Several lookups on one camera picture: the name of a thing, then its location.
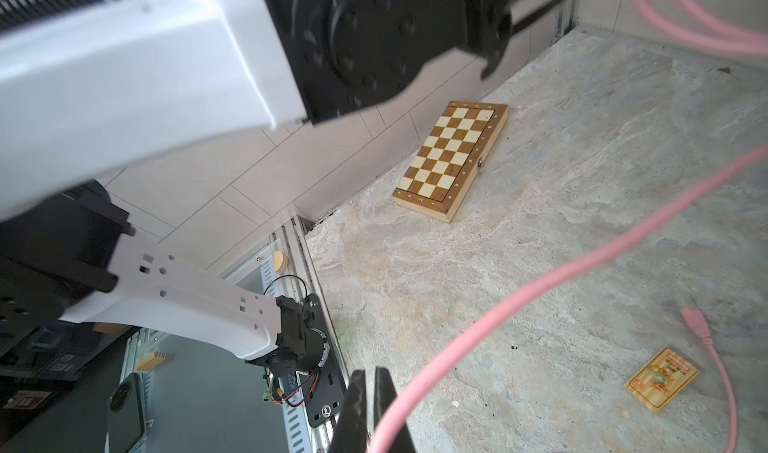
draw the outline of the white panel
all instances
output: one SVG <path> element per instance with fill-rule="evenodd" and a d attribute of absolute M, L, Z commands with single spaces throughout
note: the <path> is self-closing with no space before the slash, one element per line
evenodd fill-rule
<path fill-rule="evenodd" d="M 255 228 L 254 222 L 216 197 L 176 228 L 163 245 L 193 265 L 207 268 Z"/>
<path fill-rule="evenodd" d="M 0 117 L 13 132 L 0 135 L 0 176 L 14 178 L 0 216 L 118 166 L 305 115 L 264 0 L 117 0 L 34 22 L 0 36 Z"/>
<path fill-rule="evenodd" d="M 273 149 L 260 130 L 228 136 L 129 166 L 109 191 L 177 227 Z"/>
<path fill-rule="evenodd" d="M 246 360 L 274 350 L 281 331 L 275 300 L 226 283 L 180 256 L 141 231 L 121 235 L 108 268 L 120 278 L 118 285 L 110 293 L 91 293 L 62 319 L 144 326 L 220 346 Z"/>

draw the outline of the small wooden card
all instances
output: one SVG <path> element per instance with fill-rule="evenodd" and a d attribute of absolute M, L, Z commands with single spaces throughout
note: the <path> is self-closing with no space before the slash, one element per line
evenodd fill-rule
<path fill-rule="evenodd" d="M 155 366 L 165 361 L 166 356 L 165 353 L 151 352 L 146 358 L 136 364 L 134 370 L 142 372 L 152 371 Z"/>
<path fill-rule="evenodd" d="M 665 348 L 624 384 L 648 409 L 661 411 L 696 376 L 699 369 Z"/>
<path fill-rule="evenodd" d="M 452 101 L 400 179 L 400 206 L 451 222 L 509 117 L 505 104 Z"/>

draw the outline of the robotic arm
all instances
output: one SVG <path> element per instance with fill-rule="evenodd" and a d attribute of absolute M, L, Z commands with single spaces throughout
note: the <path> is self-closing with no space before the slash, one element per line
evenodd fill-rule
<path fill-rule="evenodd" d="M 561 0 L 516 24 L 513 1 L 0 0 L 0 329 L 127 323 L 278 376 L 317 368 L 326 345 L 309 305 L 188 265 L 86 181 L 227 132 L 376 105 L 453 47 L 484 57 L 487 76 Z"/>

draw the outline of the pink usb connector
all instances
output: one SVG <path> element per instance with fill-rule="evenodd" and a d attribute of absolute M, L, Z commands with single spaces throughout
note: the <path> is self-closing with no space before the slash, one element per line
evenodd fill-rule
<path fill-rule="evenodd" d="M 688 324 L 690 331 L 701 338 L 701 342 L 704 343 L 706 349 L 710 350 L 712 359 L 715 360 L 715 364 L 717 365 L 717 370 L 720 372 L 720 376 L 723 377 L 723 385 L 725 385 L 725 393 L 728 396 L 728 408 L 730 410 L 730 437 L 728 438 L 728 446 L 725 449 L 725 452 L 734 453 L 739 433 L 739 421 L 738 413 L 736 411 L 734 388 L 730 385 L 728 372 L 725 371 L 723 360 L 720 359 L 720 355 L 718 355 L 717 350 L 715 350 L 715 342 L 712 339 L 710 326 L 706 323 L 706 319 L 701 310 L 698 308 L 683 308 L 680 310 L 680 313 L 683 314 L 683 318 L 685 319 L 686 324 Z"/>

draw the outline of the black wire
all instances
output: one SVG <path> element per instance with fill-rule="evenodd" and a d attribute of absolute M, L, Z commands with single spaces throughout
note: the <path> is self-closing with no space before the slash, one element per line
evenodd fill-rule
<path fill-rule="evenodd" d="M 512 26 L 512 34 L 514 35 L 516 33 L 519 33 L 525 28 L 531 26 L 533 23 L 538 21 L 542 16 L 549 13 L 549 11 L 552 8 L 559 5 L 562 1 L 563 0 L 550 0 L 549 2 L 545 3 L 543 6 L 540 6 L 538 9 L 536 9 L 536 11 L 524 17 L 519 22 L 515 23 Z"/>
<path fill-rule="evenodd" d="M 264 294 L 266 294 L 266 292 L 269 291 L 270 286 L 273 285 L 275 281 L 277 281 L 278 279 L 281 279 L 281 278 L 298 278 L 299 281 L 301 281 L 301 284 L 304 285 L 304 298 L 306 298 L 310 294 L 310 290 L 306 287 L 306 283 L 304 283 L 304 280 L 301 278 L 301 276 L 296 276 L 296 275 L 282 275 L 282 276 L 278 276 L 277 278 L 275 278 L 272 281 L 270 281 L 270 284 L 267 285 L 266 288 L 264 288 Z"/>

